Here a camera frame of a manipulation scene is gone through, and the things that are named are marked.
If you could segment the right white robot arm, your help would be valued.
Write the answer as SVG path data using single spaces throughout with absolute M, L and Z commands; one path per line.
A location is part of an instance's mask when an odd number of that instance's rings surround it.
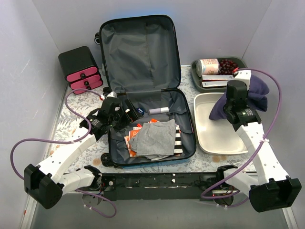
M 302 185 L 297 178 L 290 178 L 280 165 L 269 142 L 258 113 L 247 105 L 247 85 L 238 80 L 229 81 L 224 112 L 235 132 L 253 158 L 257 178 L 237 172 L 237 166 L 227 165 L 217 169 L 216 185 L 220 189 L 230 186 L 249 197 L 255 211 L 264 212 L 292 206 Z

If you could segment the blue fish-print kids suitcase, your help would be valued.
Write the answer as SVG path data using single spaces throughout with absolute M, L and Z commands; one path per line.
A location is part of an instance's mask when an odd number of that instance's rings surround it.
M 181 152 L 158 161 L 178 164 L 196 152 L 194 124 L 185 94 L 179 89 L 181 65 L 173 20 L 166 15 L 114 19 L 99 30 L 102 63 L 109 88 L 121 101 L 144 111 L 168 107 L 153 116 L 175 120 L 181 130 Z

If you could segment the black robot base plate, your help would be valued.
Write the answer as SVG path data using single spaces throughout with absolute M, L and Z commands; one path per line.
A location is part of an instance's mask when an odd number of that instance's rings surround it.
M 197 199 L 217 182 L 215 173 L 106 173 L 97 191 L 111 200 Z

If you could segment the grey garment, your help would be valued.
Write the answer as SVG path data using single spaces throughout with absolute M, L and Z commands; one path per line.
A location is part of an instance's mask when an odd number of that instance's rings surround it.
M 129 146 L 138 157 L 151 161 L 174 155 L 176 141 L 175 121 L 144 123 L 135 136 L 129 140 Z

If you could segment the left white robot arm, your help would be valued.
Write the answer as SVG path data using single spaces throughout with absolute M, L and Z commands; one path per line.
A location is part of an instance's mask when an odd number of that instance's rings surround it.
M 142 118 L 130 99 L 121 101 L 108 97 L 100 108 L 91 111 L 74 132 L 71 143 L 44 159 L 36 166 L 24 169 L 24 189 L 45 209 L 55 206 L 66 193 L 81 187 L 96 191 L 101 187 L 101 172 L 85 166 L 76 172 L 66 173 L 70 165 L 90 146 L 110 130 L 116 132 Z

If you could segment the dark navy garment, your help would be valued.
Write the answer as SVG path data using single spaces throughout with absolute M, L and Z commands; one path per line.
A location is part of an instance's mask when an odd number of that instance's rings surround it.
M 268 108 L 268 99 L 266 95 L 270 92 L 267 84 L 255 75 L 251 76 L 250 88 L 248 91 L 247 104 L 250 108 L 266 112 Z M 226 104 L 226 92 L 220 97 L 212 108 L 209 119 L 216 121 L 227 119 L 224 113 L 224 105 Z

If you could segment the black white striped garment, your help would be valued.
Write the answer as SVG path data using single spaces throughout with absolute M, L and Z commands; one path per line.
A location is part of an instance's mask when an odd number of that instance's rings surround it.
M 182 149 L 182 140 L 181 140 L 181 130 L 178 125 L 176 125 L 176 134 L 175 134 L 175 143 L 174 143 L 174 155 L 181 154 Z

